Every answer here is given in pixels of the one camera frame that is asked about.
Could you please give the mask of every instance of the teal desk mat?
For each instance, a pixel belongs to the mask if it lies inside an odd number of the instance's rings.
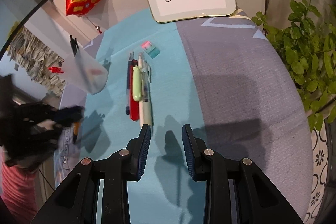
[[[145,59],[152,68],[150,84],[153,122],[144,175],[128,182],[132,224],[203,223],[205,183],[188,174],[181,138],[186,123],[205,140],[204,121],[192,72],[175,23],[155,22],[148,9],[105,31],[96,59],[109,62],[104,90],[88,95],[85,104],[80,159],[100,160],[125,148],[139,135],[139,122],[125,114],[126,71],[129,53],[135,58],[149,40],[161,53]],[[101,196],[97,224],[101,223]]]

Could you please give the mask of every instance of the potted plant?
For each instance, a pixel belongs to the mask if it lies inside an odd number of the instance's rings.
[[[310,130],[321,130],[324,117],[336,118],[336,26],[322,18],[312,0],[290,0],[290,27],[278,29],[268,24],[267,16],[258,12],[253,22],[262,25],[264,34],[282,59],[294,81],[308,116]],[[330,5],[333,17],[336,6]],[[311,15],[319,18],[315,23]],[[321,110],[331,104],[328,113]]]

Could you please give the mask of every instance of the desk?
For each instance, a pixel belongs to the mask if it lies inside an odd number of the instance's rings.
[[[93,96],[65,88],[62,107],[83,105],[85,118],[78,144],[68,132],[60,139],[56,184],[79,159],[107,158],[139,134],[139,123],[125,115],[126,67],[129,53],[137,56],[145,40],[161,53],[145,55],[152,67],[154,126],[144,176],[128,183],[132,224],[202,223],[205,185],[188,175],[185,123],[223,156],[255,161],[303,219],[313,177],[307,119],[285,66],[247,18],[159,24],[145,9],[87,45],[99,62],[111,62],[109,78]]]

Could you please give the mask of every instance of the translucent pen holder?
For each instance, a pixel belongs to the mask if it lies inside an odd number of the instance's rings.
[[[62,65],[59,76],[66,82],[89,94],[101,92],[106,85],[108,71],[82,48],[76,56],[69,54]]]

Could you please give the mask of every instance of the eraser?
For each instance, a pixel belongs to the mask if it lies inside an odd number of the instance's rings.
[[[156,57],[160,53],[160,50],[149,41],[142,43],[141,47],[151,58]]]

